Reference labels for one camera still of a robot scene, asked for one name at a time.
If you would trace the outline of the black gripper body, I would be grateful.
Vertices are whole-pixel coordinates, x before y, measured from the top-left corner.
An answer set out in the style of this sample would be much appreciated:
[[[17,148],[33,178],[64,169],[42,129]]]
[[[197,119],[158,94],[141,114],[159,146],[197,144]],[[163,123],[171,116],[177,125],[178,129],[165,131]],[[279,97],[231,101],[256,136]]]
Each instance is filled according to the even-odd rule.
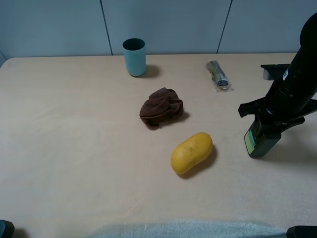
[[[282,133],[285,130],[305,122],[305,116],[317,111],[317,101],[310,99],[301,102],[303,107],[298,112],[293,100],[277,101],[277,106],[263,97],[254,101],[243,103],[239,106],[240,117],[254,115],[255,120],[252,124],[255,135],[263,133]]]

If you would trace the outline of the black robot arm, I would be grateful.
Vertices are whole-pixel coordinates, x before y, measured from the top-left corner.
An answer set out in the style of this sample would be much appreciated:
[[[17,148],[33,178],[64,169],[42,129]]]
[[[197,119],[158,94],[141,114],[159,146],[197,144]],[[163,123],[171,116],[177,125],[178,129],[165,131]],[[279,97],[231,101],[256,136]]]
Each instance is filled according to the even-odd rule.
[[[253,136],[282,133],[303,124],[316,112],[317,102],[317,16],[312,15],[301,31],[300,49],[287,70],[274,80],[265,97],[239,106],[240,117],[254,115]]]

